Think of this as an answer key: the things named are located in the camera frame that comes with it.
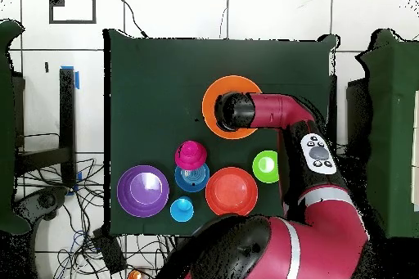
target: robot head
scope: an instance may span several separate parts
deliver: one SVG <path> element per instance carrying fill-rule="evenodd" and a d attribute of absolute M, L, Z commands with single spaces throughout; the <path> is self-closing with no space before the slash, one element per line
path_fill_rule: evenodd
<path fill-rule="evenodd" d="M 250 127 L 255 117 L 255 105 L 249 94 L 228 92 L 217 97 L 214 113 L 219 128 L 234 132 Z"/>

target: pink cup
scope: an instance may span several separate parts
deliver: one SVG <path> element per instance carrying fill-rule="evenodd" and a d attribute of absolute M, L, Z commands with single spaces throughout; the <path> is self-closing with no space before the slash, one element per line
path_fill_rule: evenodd
<path fill-rule="evenodd" d="M 206 149 L 195 141 L 185 141 L 174 154 L 174 162 L 181 169 L 198 169 L 205 163 Z"/>

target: orange object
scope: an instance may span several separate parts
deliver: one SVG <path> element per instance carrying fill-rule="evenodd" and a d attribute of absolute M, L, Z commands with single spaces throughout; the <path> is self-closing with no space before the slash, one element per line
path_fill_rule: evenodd
<path fill-rule="evenodd" d="M 226 167 L 209 179 L 205 198 L 217 215 L 236 213 L 247 215 L 258 200 L 258 186 L 244 169 Z"/>
<path fill-rule="evenodd" d="M 128 279 L 142 279 L 142 274 L 134 269 L 128 274 Z"/>
<path fill-rule="evenodd" d="M 217 126 L 214 108 L 219 95 L 227 92 L 262 92 L 250 79 L 240 75 L 228 75 L 213 82 L 202 99 L 202 114 L 209 129 L 216 135 L 226 139 L 239 139 L 251 135 L 256 128 L 239 128 L 234 133 L 227 133 Z"/>

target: green cup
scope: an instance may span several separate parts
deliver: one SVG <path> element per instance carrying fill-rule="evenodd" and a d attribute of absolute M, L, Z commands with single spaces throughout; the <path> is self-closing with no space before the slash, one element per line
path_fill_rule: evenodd
<path fill-rule="evenodd" d="M 278 153 L 261 151 L 253 160 L 253 174 L 261 182 L 271 183 L 279 180 Z"/>

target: floor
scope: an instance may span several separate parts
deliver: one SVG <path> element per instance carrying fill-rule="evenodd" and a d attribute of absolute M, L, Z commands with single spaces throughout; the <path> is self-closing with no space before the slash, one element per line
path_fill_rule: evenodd
<path fill-rule="evenodd" d="M 364 76 L 362 66 L 354 57 L 367 48 L 376 29 L 394 29 L 404 39 L 414 39 L 419 34 L 417 0 L 228 0 L 228 10 L 227 0 L 125 1 L 133 9 L 137 24 L 153 38 L 226 38 L 228 33 L 230 39 L 315 40 L 324 34 L 339 35 L 337 137 L 341 144 L 347 141 L 346 84 Z M 0 0 L 0 20 L 18 20 L 25 27 L 25 32 L 10 47 L 13 68 L 23 72 L 26 79 L 25 135 L 59 132 L 58 70 L 63 65 L 72 65 L 79 72 L 79 88 L 75 90 L 78 170 L 88 167 L 92 161 L 93 170 L 98 170 L 103 164 L 104 132 L 101 31 L 112 28 L 134 37 L 142 35 L 131 11 L 120 0 L 96 0 L 96 24 L 50 24 L 48 2 Z M 91 20 L 92 0 L 65 0 L 63 7 L 53 7 L 53 13 L 54 20 Z M 54 146 L 57 139 L 53 135 L 25 139 L 27 151 Z M 87 171 L 82 171 L 82 178 Z M 56 178 L 54 173 L 45 173 L 44 177 Z M 90 187 L 100 195 L 102 170 L 90 179 Z M 19 184 L 17 198 L 36 190 L 36 185 L 42 183 L 25 175 Z M 80 194 L 93 199 L 85 189 Z M 94 205 L 86 208 L 92 229 L 103 224 L 100 203 L 101 199 L 96 197 Z M 65 206 L 72 215 L 73 227 L 81 229 L 80 208 L 74 195 L 66 197 Z M 155 236 L 122 236 L 119 240 L 128 263 L 133 266 L 155 268 L 163 264 L 163 255 L 156 254 L 159 243 Z M 138 248 L 147 244 L 139 253 Z M 39 279 L 57 277 L 60 262 L 65 262 L 66 257 L 60 250 L 74 251 L 76 247 L 69 215 L 64 209 L 51 222 L 43 221 L 36 240 Z M 97 269 L 103 268 L 101 260 L 95 262 Z M 69 279 L 66 274 L 58 276 Z M 126 279 L 126 272 L 112 277 L 109 272 L 101 272 L 99 277 L 78 274 L 75 279 L 97 278 Z"/>

